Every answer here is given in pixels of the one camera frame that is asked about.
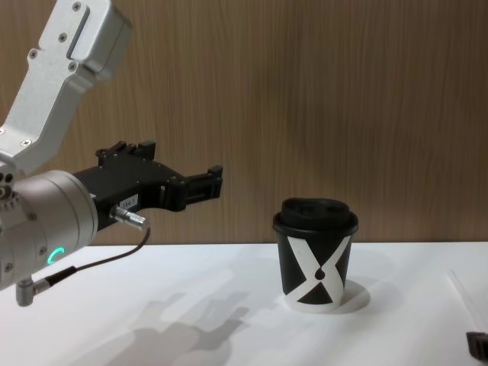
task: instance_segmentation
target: white x logo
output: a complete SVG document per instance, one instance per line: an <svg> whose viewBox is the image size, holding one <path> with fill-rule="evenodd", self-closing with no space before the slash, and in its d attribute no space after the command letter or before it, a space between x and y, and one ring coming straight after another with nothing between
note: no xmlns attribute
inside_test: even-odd
<svg viewBox="0 0 488 366"><path fill-rule="evenodd" d="M344 284L342 283L341 276L337 271L336 263L341 258L342 253L345 251L350 238L350 236L346 236L329 260L327 260L327 262L320 267L320 264L316 260L315 255L313 255L312 250L310 250L307 241L289 236L288 242L290 243L291 249L295 254L298 265L300 266L307 280L291 291L288 294L288 298L292 301L298 301L303 296L311 292L315 286L322 283L332 299L332 302L338 303L341 300L342 293L344 292ZM326 275L322 280L317 280L315 278L315 273L319 269L322 269Z"/></svg>

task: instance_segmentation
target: label sticker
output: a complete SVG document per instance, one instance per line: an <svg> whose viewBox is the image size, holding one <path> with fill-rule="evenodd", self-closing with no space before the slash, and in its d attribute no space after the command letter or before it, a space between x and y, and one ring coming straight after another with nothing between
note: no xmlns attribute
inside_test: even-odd
<svg viewBox="0 0 488 366"><path fill-rule="evenodd" d="M119 206L125 210L129 210L130 208L137 206L139 203L139 194L135 194L132 197L129 197L119 203Z"/></svg>

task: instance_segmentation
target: cylindrical robot wrist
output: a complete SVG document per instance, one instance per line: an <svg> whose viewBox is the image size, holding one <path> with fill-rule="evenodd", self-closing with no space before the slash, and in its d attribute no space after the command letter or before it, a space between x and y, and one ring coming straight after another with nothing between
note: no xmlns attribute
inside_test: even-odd
<svg viewBox="0 0 488 366"><path fill-rule="evenodd" d="M0 235L0 290L90 244L98 229L91 195L67 172L26 178L14 191L19 199L0 219L24 216Z"/></svg>

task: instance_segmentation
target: robotic arm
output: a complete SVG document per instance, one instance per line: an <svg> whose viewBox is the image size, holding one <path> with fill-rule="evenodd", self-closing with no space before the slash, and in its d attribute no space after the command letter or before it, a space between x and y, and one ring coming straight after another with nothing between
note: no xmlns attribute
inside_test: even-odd
<svg viewBox="0 0 488 366"><path fill-rule="evenodd" d="M46 172L17 181L56 155L83 93L107 80L130 38L110 0L58 0L29 51L29 70L0 127L0 290L17 284L19 305L47 288L31 275L89 245L117 221L149 227L137 211L180 211L220 196L222 168L185 177L154 161L156 144L119 142L74 175Z"/></svg>

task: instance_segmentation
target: black paper cup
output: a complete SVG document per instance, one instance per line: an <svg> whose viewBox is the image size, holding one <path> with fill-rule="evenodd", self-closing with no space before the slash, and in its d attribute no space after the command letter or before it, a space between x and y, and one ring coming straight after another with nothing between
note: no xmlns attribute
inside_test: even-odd
<svg viewBox="0 0 488 366"><path fill-rule="evenodd" d="M335 309L344 294L356 215L340 201L290 198L273 221L288 306L308 313Z"/></svg>

